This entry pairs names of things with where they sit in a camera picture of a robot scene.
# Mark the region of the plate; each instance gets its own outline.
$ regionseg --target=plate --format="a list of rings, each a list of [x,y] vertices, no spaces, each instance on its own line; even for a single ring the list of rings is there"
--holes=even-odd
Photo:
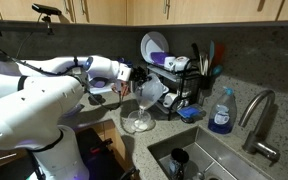
[[[141,42],[141,53],[144,60],[153,63],[152,52],[168,52],[168,43],[165,37],[159,32],[149,32],[145,34]]]

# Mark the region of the drain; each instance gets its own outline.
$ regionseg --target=drain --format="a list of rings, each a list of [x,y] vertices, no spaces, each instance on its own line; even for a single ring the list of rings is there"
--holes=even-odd
[[[215,175],[209,175],[205,178],[205,180],[221,180],[221,178]]]

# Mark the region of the dish soap bottle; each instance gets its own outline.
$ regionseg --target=dish soap bottle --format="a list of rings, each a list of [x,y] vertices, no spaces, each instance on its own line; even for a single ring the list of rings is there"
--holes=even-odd
[[[232,131],[237,114],[233,89],[224,89],[225,93],[213,105],[208,121],[208,128],[219,134]]]

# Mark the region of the dish rack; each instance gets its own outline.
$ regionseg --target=dish rack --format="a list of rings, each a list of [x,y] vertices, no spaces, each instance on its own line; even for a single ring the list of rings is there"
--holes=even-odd
[[[189,63],[191,63],[191,68],[188,69],[187,67]],[[169,84],[164,85],[169,87],[169,92],[178,94],[170,107],[163,106],[165,95],[163,95],[156,103],[156,106],[167,115],[168,120],[171,119],[171,115],[176,113],[177,110],[198,101],[198,91],[201,86],[202,75],[200,75],[196,59],[190,59],[185,65],[183,71],[173,72],[164,69],[164,67],[160,65],[150,63],[147,63],[147,71],[148,74],[153,72],[159,75],[163,84],[165,81],[168,81]]]

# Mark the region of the kitchen sink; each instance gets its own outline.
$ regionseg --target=kitchen sink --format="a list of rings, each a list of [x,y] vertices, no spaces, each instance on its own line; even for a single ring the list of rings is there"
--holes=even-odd
[[[174,148],[184,149],[190,157],[185,165],[184,179],[199,179],[197,173],[207,167],[209,168],[204,174],[206,180],[268,179],[208,132],[198,127],[148,147],[168,177],[170,177],[170,153]]]

